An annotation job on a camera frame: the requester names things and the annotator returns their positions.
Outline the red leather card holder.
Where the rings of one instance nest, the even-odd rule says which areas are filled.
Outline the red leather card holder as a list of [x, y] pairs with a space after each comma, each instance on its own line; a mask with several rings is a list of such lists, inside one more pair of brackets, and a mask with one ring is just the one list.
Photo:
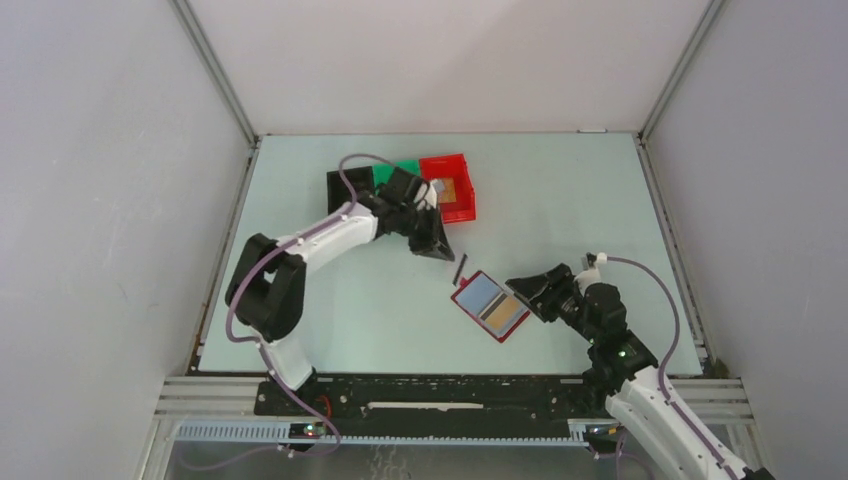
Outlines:
[[483, 271], [461, 280], [451, 300], [490, 337], [504, 343], [530, 310]]

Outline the orange tan credit card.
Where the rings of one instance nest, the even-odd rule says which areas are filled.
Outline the orange tan credit card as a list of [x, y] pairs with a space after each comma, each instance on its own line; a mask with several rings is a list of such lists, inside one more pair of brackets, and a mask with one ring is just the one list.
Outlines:
[[481, 319], [496, 337], [502, 337], [525, 313], [520, 301], [512, 296], [503, 296], [481, 315]]

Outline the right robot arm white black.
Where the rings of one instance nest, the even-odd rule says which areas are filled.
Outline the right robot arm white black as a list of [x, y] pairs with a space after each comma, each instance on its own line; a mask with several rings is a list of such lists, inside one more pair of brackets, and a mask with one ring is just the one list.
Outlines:
[[668, 356], [657, 358], [627, 324], [619, 289], [601, 278], [600, 255], [574, 274], [565, 264], [506, 286], [544, 322], [563, 321], [590, 347], [581, 402], [596, 418], [612, 416], [671, 479], [770, 479], [725, 446], [671, 385]]

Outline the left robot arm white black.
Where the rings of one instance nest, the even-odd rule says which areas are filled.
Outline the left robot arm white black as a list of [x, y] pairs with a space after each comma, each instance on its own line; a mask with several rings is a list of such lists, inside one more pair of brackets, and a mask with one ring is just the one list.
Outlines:
[[353, 192], [325, 219], [279, 238], [255, 234], [245, 243], [225, 292], [225, 332], [233, 343], [251, 343], [269, 374], [282, 384], [277, 402], [292, 416], [316, 403], [307, 383], [314, 373], [295, 331], [304, 311], [307, 276], [350, 250], [397, 234], [416, 256], [451, 262], [455, 254], [438, 203], [440, 181], [395, 167], [373, 191]]

